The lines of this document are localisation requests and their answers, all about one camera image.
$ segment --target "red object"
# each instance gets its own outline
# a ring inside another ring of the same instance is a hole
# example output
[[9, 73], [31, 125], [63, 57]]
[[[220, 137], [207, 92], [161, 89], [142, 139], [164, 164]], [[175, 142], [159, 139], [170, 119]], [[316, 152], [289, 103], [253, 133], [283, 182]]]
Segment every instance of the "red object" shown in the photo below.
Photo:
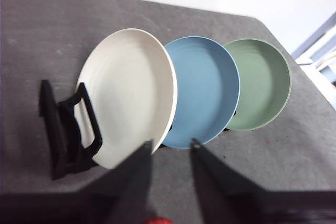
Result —
[[143, 224], [174, 224], [171, 220], [162, 217], [155, 217], [145, 221]]

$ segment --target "green plate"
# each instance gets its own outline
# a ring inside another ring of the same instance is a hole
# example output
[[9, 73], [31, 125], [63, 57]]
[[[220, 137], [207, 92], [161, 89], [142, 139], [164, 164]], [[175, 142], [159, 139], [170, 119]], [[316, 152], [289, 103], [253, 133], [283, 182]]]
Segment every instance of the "green plate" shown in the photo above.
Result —
[[254, 130], [270, 123], [285, 107], [291, 89], [288, 63], [281, 52], [261, 40], [242, 39], [225, 48], [240, 75], [240, 98], [227, 128]]

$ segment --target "gray table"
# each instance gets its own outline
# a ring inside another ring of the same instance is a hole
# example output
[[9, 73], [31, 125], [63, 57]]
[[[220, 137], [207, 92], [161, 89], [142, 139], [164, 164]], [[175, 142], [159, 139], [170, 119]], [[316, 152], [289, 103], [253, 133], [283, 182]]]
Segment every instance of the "gray table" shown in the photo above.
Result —
[[[67, 98], [92, 49], [127, 27], [163, 44], [200, 35], [222, 44], [253, 37], [278, 47], [293, 77], [284, 111], [262, 129], [224, 132], [206, 147], [268, 189], [336, 189], [336, 113], [260, 21], [137, 0], [1, 0], [1, 10], [2, 193], [73, 191], [106, 172], [95, 167], [50, 180], [39, 85], [49, 79], [56, 99]], [[153, 156], [150, 205], [176, 223], [201, 222], [188, 154], [161, 148]]]

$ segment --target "gray tablecloth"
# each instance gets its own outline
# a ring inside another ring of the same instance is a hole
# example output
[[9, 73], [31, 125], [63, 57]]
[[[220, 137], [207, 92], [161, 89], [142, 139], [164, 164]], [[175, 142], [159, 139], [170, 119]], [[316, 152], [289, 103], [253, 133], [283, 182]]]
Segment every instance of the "gray tablecloth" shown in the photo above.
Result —
[[[49, 79], [57, 101], [67, 98], [98, 42], [128, 27], [163, 44], [200, 35], [222, 44], [258, 38], [278, 47], [293, 80], [284, 111], [261, 129], [223, 132], [206, 147], [267, 189], [336, 189], [336, 113], [260, 21], [137, 0], [1, 0], [1, 11], [2, 193], [72, 191], [106, 172], [95, 167], [50, 180], [39, 85]], [[153, 156], [150, 204], [176, 223], [201, 222], [188, 155], [161, 148]]]

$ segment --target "white plate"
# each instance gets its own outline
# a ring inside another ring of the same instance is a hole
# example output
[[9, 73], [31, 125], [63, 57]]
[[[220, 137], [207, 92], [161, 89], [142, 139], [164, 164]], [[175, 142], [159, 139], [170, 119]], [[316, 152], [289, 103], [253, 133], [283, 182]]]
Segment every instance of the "white plate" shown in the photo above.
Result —
[[[84, 82], [95, 111], [103, 145], [93, 160], [114, 168], [144, 141], [153, 152], [172, 124], [177, 81], [162, 44], [139, 29], [117, 31], [104, 39], [85, 62], [78, 78]], [[93, 141], [85, 105], [75, 106], [84, 147]]]

